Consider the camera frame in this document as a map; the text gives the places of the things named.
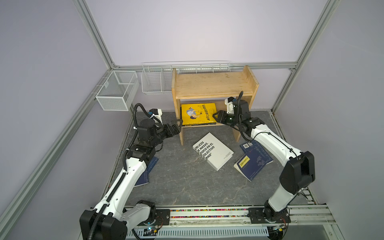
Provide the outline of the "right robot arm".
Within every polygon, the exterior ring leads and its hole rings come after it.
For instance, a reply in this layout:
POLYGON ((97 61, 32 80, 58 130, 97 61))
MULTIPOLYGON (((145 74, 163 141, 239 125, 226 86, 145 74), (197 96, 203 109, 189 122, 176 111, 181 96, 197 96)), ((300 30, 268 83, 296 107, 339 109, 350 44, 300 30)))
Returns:
POLYGON ((248 102, 241 97, 230 97, 225 100, 225 105, 227 109, 213 114, 214 119, 237 130, 247 142, 261 144, 283 166, 280 185, 265 202, 261 215, 267 222, 275 223, 288 215, 287 206, 299 191, 315 181, 315 157, 309 151, 303 152, 289 145, 262 120, 253 118, 248 102))

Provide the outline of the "wooden two-tier shelf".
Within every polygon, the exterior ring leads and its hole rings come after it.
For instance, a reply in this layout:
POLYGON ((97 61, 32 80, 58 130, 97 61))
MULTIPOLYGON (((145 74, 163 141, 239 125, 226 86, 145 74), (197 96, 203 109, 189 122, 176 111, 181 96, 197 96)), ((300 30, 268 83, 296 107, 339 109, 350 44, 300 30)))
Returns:
POLYGON ((172 96, 176 118, 182 118, 181 101, 192 103, 215 103, 217 110, 226 110, 224 99, 236 97, 241 91, 243 99, 252 107, 259 82, 249 66, 241 72, 219 72, 199 74, 172 73, 172 96))

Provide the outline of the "white book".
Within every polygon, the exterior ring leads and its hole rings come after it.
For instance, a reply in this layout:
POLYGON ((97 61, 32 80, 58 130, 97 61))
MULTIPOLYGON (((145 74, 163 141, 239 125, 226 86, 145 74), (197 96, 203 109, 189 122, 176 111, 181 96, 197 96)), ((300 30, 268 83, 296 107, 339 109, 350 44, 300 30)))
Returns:
POLYGON ((218 171, 233 156, 234 152, 213 134, 208 133, 193 145, 193 149, 218 171))

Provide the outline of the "blue book with barcode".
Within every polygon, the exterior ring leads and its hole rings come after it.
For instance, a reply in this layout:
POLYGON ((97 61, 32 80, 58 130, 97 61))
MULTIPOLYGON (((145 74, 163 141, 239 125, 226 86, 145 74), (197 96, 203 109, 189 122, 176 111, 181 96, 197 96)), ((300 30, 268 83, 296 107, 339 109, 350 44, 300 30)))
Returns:
POLYGON ((258 147, 259 143, 255 140, 251 141, 251 142, 246 142, 246 143, 243 143, 240 145, 240 148, 242 149, 242 151, 244 153, 246 152, 249 152, 253 149, 255 149, 256 147, 258 147))

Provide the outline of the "blue book with yellow label right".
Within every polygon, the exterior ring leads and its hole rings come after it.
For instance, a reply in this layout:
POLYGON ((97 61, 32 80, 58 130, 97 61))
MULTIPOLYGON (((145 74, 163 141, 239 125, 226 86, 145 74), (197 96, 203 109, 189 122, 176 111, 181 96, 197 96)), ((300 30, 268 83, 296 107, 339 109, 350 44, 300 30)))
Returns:
POLYGON ((246 151, 234 168, 251 182, 272 161, 273 158, 263 148, 254 148, 246 151))

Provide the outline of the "blue book with yellow label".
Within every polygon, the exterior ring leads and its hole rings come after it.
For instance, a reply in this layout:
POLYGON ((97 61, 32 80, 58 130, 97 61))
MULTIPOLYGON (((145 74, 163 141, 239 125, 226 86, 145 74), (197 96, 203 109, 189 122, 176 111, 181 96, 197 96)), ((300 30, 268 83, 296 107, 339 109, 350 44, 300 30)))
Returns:
POLYGON ((149 174, 152 171, 152 169, 155 167, 158 160, 159 158, 157 157, 152 158, 150 163, 147 165, 145 172, 139 177, 138 181, 136 182, 135 187, 146 185, 149 183, 149 174))
POLYGON ((273 158, 263 148, 254 148, 246 151, 234 168, 251 182, 272 161, 273 158))

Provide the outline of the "white mesh basket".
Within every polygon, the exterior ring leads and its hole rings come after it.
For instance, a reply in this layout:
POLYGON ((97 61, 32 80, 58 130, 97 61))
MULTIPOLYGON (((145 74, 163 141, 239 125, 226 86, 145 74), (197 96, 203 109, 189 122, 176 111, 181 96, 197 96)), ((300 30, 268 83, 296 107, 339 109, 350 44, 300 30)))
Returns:
POLYGON ((111 71, 96 99, 104 111, 129 111, 139 85, 136 71, 111 71))

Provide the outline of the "blue book with yellow label left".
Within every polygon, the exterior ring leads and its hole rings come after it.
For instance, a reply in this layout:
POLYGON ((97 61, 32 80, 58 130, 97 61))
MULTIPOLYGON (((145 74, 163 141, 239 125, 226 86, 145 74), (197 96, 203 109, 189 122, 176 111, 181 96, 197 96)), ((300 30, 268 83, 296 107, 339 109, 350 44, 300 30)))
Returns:
POLYGON ((135 187, 146 185, 149 183, 149 174, 152 171, 152 169, 155 167, 158 160, 159 158, 157 157, 152 158, 150 163, 147 165, 145 172, 139 177, 138 181, 136 182, 135 187))

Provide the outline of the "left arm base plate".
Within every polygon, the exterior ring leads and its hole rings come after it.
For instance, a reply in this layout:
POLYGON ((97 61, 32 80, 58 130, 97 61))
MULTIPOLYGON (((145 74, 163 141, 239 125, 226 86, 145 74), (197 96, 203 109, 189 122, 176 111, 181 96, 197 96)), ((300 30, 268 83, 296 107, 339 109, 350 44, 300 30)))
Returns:
POLYGON ((152 220, 146 220, 138 224, 138 226, 168 226, 171 220, 170 209, 156 209, 155 216, 152 220))

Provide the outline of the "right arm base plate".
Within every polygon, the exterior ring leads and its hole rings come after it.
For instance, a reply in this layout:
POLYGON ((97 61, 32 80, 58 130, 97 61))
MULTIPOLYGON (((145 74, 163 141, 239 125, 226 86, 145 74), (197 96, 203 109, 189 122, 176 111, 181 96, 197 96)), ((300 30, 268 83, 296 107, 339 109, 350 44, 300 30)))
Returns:
POLYGON ((249 208, 247 217, 250 218, 252 224, 289 224, 291 218, 288 209, 285 208, 280 212, 275 212, 270 208, 249 208))

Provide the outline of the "aluminium front rail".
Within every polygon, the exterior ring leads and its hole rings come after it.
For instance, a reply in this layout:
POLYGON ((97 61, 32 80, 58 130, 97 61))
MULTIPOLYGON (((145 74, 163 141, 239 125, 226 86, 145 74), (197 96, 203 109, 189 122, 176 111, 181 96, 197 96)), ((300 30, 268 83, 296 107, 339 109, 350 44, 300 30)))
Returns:
POLYGON ((325 205, 296 205, 287 207, 291 218, 289 224, 252 224, 247 217, 249 208, 260 206, 214 206, 214 207, 160 207, 170 209, 168 226, 137 226, 128 232, 124 240, 162 239, 221 239, 235 237, 267 237, 282 240, 295 227, 320 226, 326 239, 342 240, 329 208, 325 205))

